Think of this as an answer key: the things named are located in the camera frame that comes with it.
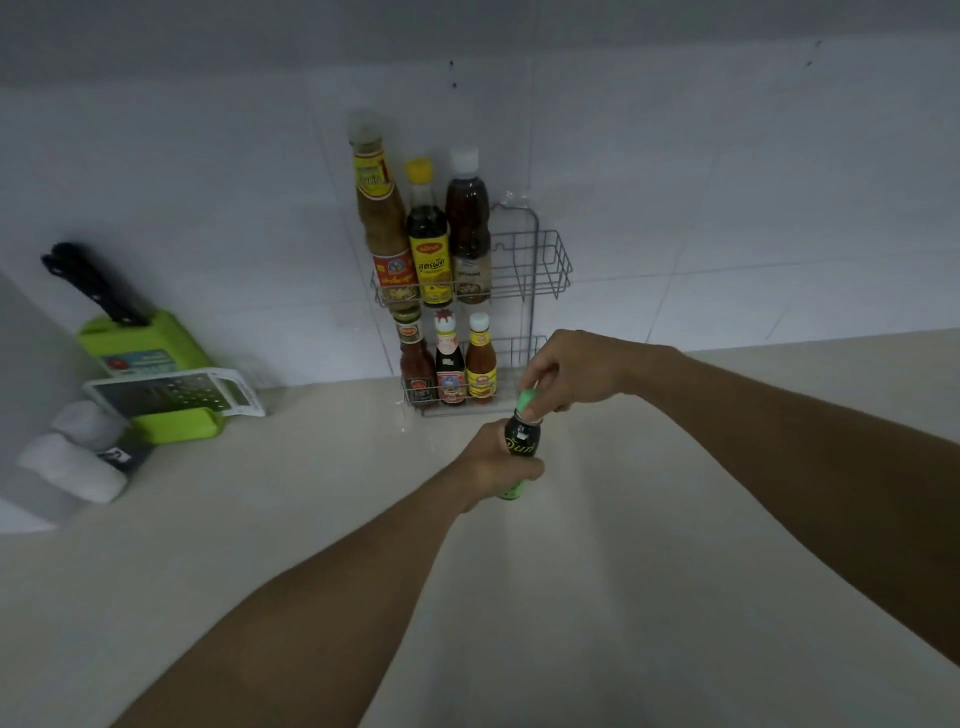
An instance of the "knife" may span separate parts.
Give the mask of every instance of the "knife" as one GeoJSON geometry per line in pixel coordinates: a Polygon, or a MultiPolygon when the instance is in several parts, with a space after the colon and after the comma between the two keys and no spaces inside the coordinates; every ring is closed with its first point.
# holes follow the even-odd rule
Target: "knife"
{"type": "Polygon", "coordinates": [[[146,327],[150,321],[117,295],[109,281],[98,271],[77,243],[58,243],[41,259],[46,269],[66,280],[83,293],[117,324],[127,327],[146,327]]]}

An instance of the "hand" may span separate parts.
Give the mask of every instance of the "hand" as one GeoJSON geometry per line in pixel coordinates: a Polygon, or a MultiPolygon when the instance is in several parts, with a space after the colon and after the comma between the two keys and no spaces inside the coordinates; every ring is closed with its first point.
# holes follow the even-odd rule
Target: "hand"
{"type": "Polygon", "coordinates": [[[559,328],[520,378],[521,390],[539,383],[523,419],[535,422],[548,412],[569,409],[575,401],[601,401],[625,392],[652,357],[664,352],[676,350],[559,328]]]}
{"type": "Polygon", "coordinates": [[[539,458],[510,454],[503,435],[507,422],[498,420],[481,426],[464,451],[438,474],[463,491],[465,513],[480,500],[510,490],[519,480],[536,480],[543,475],[539,458]]]}

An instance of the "forearm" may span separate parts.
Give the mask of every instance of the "forearm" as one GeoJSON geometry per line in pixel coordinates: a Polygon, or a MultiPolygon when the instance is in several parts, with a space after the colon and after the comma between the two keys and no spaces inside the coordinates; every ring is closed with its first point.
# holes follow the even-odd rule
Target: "forearm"
{"type": "Polygon", "coordinates": [[[625,388],[805,546],[960,662],[960,446],[662,349],[625,388]]]}
{"type": "Polygon", "coordinates": [[[464,508],[448,479],[258,589],[116,725],[356,725],[464,508]]]}

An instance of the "yellow bottle cap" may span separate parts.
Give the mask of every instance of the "yellow bottle cap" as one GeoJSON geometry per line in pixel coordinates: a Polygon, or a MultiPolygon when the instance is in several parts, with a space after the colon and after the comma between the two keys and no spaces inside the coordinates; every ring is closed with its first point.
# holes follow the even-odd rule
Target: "yellow bottle cap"
{"type": "Polygon", "coordinates": [[[430,184],[433,181],[433,165],[426,157],[417,157],[407,162],[407,178],[412,184],[430,184]]]}

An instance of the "chili sauce bottle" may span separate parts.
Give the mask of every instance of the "chili sauce bottle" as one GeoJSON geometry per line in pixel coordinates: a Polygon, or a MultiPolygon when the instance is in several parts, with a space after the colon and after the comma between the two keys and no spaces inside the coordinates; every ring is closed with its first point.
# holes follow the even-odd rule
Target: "chili sauce bottle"
{"type": "MultiPolygon", "coordinates": [[[[510,418],[507,426],[504,428],[503,436],[507,439],[507,449],[513,455],[520,457],[533,457],[537,454],[537,445],[540,444],[540,422],[524,422],[520,415],[527,405],[537,396],[536,389],[524,389],[520,392],[520,397],[516,401],[514,416],[510,418]]],[[[500,494],[504,500],[516,500],[520,497],[520,491],[523,490],[523,484],[526,480],[521,480],[506,493],[500,494]]]]}
{"type": "Polygon", "coordinates": [[[396,332],[400,336],[400,378],[404,398],[417,409],[437,406],[437,371],[423,341],[420,319],[397,324],[396,332]]]}
{"type": "Polygon", "coordinates": [[[410,179],[410,214],[407,234],[417,265],[423,303],[444,308],[453,300],[453,269],[446,215],[433,199],[433,165],[424,157],[407,162],[410,179]]]}
{"type": "Polygon", "coordinates": [[[457,319],[447,308],[433,318],[437,330],[437,382],[440,401],[456,407],[467,401],[467,367],[457,344],[457,319]]]}
{"type": "Polygon", "coordinates": [[[470,314],[467,391],[477,404],[489,404],[496,394],[496,352],[490,340],[490,314],[470,314]]]}

